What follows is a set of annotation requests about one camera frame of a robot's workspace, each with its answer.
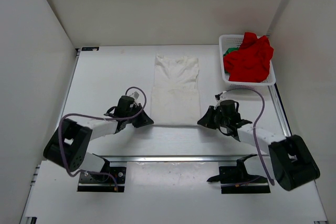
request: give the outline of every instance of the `red cloth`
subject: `red cloth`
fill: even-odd
[[[224,69],[230,73],[229,81],[266,80],[273,51],[266,36],[258,39],[254,33],[245,33],[240,48],[227,54],[223,59]]]

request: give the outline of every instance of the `white backdrop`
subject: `white backdrop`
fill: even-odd
[[[0,223],[19,223],[75,54],[46,0],[0,0]]]
[[[218,44],[265,34],[280,0],[51,0],[75,45]]]
[[[321,169],[316,182],[330,223],[336,223],[335,17],[336,0],[291,0],[271,37],[289,125]]]

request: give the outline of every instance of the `green cloth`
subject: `green cloth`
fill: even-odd
[[[223,54],[223,58],[224,58],[227,54],[229,54],[229,53],[231,53],[231,52],[233,52],[233,51],[237,51],[238,49],[239,49],[238,47],[230,47],[229,49],[226,50],[225,54]]]

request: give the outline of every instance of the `white cloth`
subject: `white cloth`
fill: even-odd
[[[155,125],[194,126],[201,118],[198,59],[155,59],[151,118]]]

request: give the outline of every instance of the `basket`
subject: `basket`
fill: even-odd
[[[222,69],[222,77],[225,83],[226,89],[232,89],[234,87],[247,87],[256,89],[257,87],[262,86],[271,86],[276,82],[274,69],[272,62],[269,63],[269,75],[267,79],[263,82],[238,82],[238,81],[229,81],[230,74],[225,73],[224,71],[224,62],[223,62],[223,54],[230,47],[240,47],[240,44],[243,42],[244,35],[221,35],[219,37],[219,59],[220,59],[220,67]]]

